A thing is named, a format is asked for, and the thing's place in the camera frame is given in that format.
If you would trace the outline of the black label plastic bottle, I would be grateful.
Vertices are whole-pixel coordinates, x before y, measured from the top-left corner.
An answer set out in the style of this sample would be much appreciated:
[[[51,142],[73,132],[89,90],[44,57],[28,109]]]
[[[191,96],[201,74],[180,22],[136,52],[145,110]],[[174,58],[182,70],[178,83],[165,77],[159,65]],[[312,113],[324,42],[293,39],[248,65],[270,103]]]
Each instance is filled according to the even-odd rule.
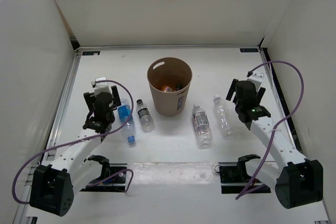
[[[142,130],[145,132],[153,131],[155,129],[154,121],[146,104],[141,99],[138,99],[136,107]]]

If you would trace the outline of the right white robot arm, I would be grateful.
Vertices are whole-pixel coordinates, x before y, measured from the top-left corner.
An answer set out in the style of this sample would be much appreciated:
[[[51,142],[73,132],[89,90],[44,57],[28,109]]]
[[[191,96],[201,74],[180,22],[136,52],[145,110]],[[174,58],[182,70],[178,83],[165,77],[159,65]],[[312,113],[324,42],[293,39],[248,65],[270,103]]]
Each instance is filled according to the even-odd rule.
[[[239,120],[269,150],[277,166],[262,163],[255,154],[238,159],[236,177],[242,181],[259,180],[275,191],[286,209],[323,199],[323,167],[318,160],[310,161],[274,126],[267,109],[260,105],[265,88],[256,88],[251,80],[234,79],[226,99],[235,104]]]

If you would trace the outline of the clear unlabeled plastic bottle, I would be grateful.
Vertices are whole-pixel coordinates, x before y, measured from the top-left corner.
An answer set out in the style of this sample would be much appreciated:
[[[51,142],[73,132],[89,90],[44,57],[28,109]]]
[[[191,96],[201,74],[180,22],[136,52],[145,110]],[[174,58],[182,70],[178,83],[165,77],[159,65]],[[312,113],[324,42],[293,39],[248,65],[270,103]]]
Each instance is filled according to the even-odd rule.
[[[218,94],[213,97],[214,113],[218,126],[225,139],[231,139],[234,136],[233,124],[230,118],[228,106]]]

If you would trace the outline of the blue label plastic bottle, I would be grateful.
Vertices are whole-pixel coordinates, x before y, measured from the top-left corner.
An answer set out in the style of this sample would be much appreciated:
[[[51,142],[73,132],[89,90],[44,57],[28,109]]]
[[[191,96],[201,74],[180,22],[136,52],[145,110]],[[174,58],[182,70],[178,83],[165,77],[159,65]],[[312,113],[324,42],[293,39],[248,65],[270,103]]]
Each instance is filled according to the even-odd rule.
[[[118,116],[121,124],[124,124],[131,115],[131,107],[127,99],[121,99],[121,105],[118,107]],[[121,130],[123,137],[132,145],[135,144],[135,125],[133,117],[130,117]]]

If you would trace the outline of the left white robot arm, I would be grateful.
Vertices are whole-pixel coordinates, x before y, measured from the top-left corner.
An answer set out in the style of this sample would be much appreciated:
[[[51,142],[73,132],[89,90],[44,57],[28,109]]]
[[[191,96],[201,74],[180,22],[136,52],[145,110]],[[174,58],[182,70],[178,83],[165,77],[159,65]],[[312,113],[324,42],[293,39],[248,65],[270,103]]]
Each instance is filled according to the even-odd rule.
[[[84,93],[89,113],[78,142],[71,144],[49,165],[39,165],[33,175],[29,205],[64,216],[70,209],[74,196],[90,181],[105,182],[110,177],[107,160],[91,152],[112,129],[114,110],[121,101],[116,86],[96,83],[93,93]]]

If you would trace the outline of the white label plastic bottle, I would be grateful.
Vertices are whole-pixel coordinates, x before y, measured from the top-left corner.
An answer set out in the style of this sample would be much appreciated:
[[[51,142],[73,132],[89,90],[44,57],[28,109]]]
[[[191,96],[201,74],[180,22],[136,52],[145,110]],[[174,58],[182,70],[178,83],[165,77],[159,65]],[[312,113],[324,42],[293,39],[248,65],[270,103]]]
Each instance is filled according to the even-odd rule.
[[[200,147],[208,147],[213,140],[212,130],[206,111],[194,104],[192,110],[192,123],[197,143]]]

